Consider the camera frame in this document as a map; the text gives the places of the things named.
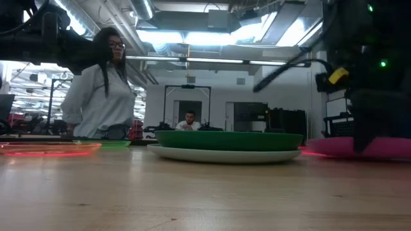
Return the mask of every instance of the door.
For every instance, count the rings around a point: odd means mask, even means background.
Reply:
[[[234,102],[225,103],[225,131],[234,131]]]

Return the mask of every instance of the yellow tag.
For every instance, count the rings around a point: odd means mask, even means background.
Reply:
[[[334,73],[328,78],[328,81],[332,84],[335,84],[341,79],[341,77],[348,76],[348,75],[349,75],[349,72],[343,67],[340,67],[334,71]]]

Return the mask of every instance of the table surface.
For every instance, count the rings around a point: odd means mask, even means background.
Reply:
[[[411,164],[0,157],[0,230],[411,230]]]

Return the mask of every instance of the white shirt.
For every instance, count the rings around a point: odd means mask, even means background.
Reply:
[[[184,125],[188,125],[187,122],[186,121],[181,121],[181,122],[178,123],[178,125],[175,127],[175,129],[185,131],[186,129],[183,128]],[[199,122],[194,121],[191,125],[188,125],[188,126],[190,126],[193,131],[197,131],[201,127],[201,124]]]
[[[107,65],[109,96],[105,97],[104,77],[99,65],[84,69],[75,76],[61,104],[63,120],[77,124],[74,136],[93,138],[97,129],[133,125],[135,97],[121,80],[113,65]]]

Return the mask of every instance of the green plate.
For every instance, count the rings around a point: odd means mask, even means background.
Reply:
[[[74,140],[76,143],[98,143],[101,144],[101,148],[125,148],[131,144],[131,141],[106,141],[106,140]]]
[[[220,151],[293,151],[304,136],[284,133],[156,131],[159,143],[167,148]]]

